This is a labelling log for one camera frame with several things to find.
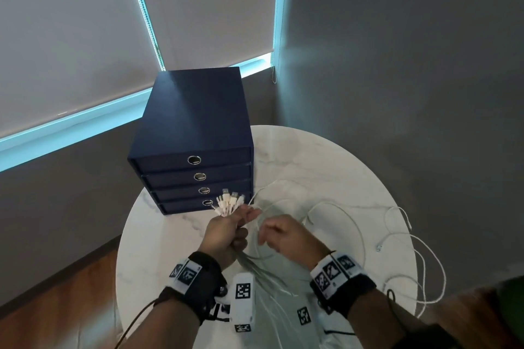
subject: round white table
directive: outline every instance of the round white table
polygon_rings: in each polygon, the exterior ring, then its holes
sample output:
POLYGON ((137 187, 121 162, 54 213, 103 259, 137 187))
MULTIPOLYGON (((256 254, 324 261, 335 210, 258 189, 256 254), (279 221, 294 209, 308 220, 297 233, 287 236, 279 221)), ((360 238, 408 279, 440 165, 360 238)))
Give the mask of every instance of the round white table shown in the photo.
MULTIPOLYGON (((396 278, 388 286, 397 293, 397 302, 414 313, 418 288, 411 238, 392 237, 376 252, 377 243, 388 234, 385 213, 396 206, 376 175, 348 151, 315 134, 289 127, 253 126, 252 136, 255 192, 269 185, 256 196, 255 204, 269 207, 266 213, 271 215, 289 213, 300 218, 321 201, 342 207, 351 219, 338 208, 321 204, 310 213, 314 226, 308 228, 331 248, 353 255, 361 264, 365 261, 364 268, 377 288, 392 276, 411 277, 396 278)), ((125 224, 116 262, 116 300, 124 330, 158 296, 177 261, 197 250, 214 216, 213 210, 164 216, 146 189, 140 193, 125 224)), ((387 224, 391 232, 408 232, 398 209, 388 213, 387 224)), ((251 235, 256 224, 248 228, 251 235)), ((240 270, 235 263, 224 275, 230 282, 240 270)), ((205 321, 194 348, 240 349, 246 345, 239 335, 230 323, 205 321)))

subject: person's right hand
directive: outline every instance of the person's right hand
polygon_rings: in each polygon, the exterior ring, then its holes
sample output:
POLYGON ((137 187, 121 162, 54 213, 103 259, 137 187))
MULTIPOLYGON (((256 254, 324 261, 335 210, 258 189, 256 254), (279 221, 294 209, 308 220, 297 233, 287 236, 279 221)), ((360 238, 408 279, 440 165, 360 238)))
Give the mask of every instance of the person's right hand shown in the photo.
POLYGON ((267 218, 258 232, 258 245, 267 245, 309 271, 331 251, 291 215, 267 218))

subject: roller blind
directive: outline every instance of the roller blind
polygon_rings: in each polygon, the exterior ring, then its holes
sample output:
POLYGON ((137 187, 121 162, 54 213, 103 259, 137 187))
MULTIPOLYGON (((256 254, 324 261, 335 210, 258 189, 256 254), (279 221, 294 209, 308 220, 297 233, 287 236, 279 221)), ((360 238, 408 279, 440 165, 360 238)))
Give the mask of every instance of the roller blind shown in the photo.
POLYGON ((145 0, 166 69, 221 67, 272 51, 275 0, 145 0))
POLYGON ((0 3, 0 138, 152 85, 137 0, 0 3))

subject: person's left hand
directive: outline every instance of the person's left hand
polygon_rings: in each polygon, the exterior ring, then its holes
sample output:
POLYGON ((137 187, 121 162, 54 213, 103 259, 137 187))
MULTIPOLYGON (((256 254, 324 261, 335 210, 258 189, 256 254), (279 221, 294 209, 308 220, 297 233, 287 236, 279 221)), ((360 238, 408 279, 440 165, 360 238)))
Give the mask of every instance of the person's left hand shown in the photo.
POLYGON ((243 204, 231 215, 216 216, 207 224, 198 251, 211 255, 222 270, 226 269, 236 260, 236 252, 247 246, 247 229, 242 226, 261 213, 261 210, 243 204))

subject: navy blue drawer cabinet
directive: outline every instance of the navy blue drawer cabinet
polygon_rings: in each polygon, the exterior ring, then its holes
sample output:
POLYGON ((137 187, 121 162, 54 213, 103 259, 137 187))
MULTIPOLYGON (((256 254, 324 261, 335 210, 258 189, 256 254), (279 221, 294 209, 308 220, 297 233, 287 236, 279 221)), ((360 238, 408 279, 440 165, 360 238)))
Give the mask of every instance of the navy blue drawer cabinet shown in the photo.
POLYGON ((166 215, 249 200, 253 155, 239 68, 209 68, 158 74, 128 161, 166 215))

